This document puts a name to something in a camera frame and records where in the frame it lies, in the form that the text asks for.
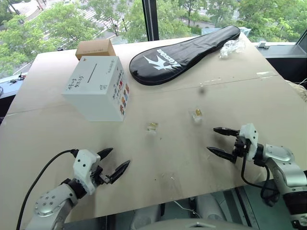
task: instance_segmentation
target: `white logo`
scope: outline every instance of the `white logo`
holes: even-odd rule
[[[164,61],[163,59],[161,59],[158,55],[157,55],[157,58],[158,58],[158,61],[153,61],[153,60],[150,60],[149,58],[143,56],[149,64],[153,64],[153,65],[156,65],[154,66],[154,68],[156,68],[157,70],[160,70],[160,69],[172,69],[172,66],[173,67],[181,67],[181,65],[176,62],[175,60],[173,60],[170,56],[168,56],[164,51],[162,51],[161,49],[157,49],[157,52],[159,54],[161,54],[161,56],[163,56],[168,62],[170,65],[168,66],[165,66],[164,63],[166,61]]]

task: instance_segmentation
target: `white box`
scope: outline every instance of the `white box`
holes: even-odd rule
[[[129,94],[116,56],[83,56],[62,93],[89,121],[123,121]]]

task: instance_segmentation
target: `table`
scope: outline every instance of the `table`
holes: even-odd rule
[[[307,169],[307,107],[255,47],[228,60],[208,55],[176,79],[144,86],[130,75],[131,58],[151,47],[187,38],[114,46],[129,77],[131,96],[123,122],[88,122],[61,96],[78,60],[75,50],[39,54],[0,126],[0,222],[15,227],[26,191],[54,155],[72,148],[99,151],[114,147],[101,165],[106,173],[130,159],[125,174],[113,185],[80,200],[68,221],[146,207],[171,200],[244,185],[242,159],[236,165],[211,154],[206,146],[230,152],[234,139],[213,127],[240,128],[254,123],[259,142],[287,146],[297,164]],[[203,83],[205,93],[200,93]],[[189,111],[200,108],[201,126]],[[149,135],[149,122],[159,124]],[[25,227],[35,200],[72,177],[74,158],[63,155],[46,170],[32,191],[24,212]],[[265,179],[265,171],[247,163],[246,178]]]

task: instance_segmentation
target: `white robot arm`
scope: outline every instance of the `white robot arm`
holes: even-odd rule
[[[111,150],[112,148],[108,148],[92,153],[83,149],[75,152],[74,178],[66,179],[36,201],[34,215],[26,230],[62,230],[66,217],[77,205],[78,199],[86,194],[92,195],[100,184],[114,183],[124,173],[130,161],[122,163],[111,176],[103,175],[98,163]]]
[[[244,178],[245,162],[254,161],[255,165],[265,167],[269,170],[279,193],[283,196],[286,206],[290,212],[291,223],[296,229],[307,229],[307,174],[295,162],[293,153],[281,146],[261,145],[258,143],[258,132],[253,124],[243,125],[240,130],[224,127],[213,129],[215,132],[236,137],[235,147],[232,154],[215,147],[207,147],[215,155],[236,162],[237,157],[243,157],[242,179]]]

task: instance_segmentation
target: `small brown box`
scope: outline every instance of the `small brown box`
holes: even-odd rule
[[[110,39],[92,40],[80,42],[76,51],[76,57],[82,56],[116,56]]]

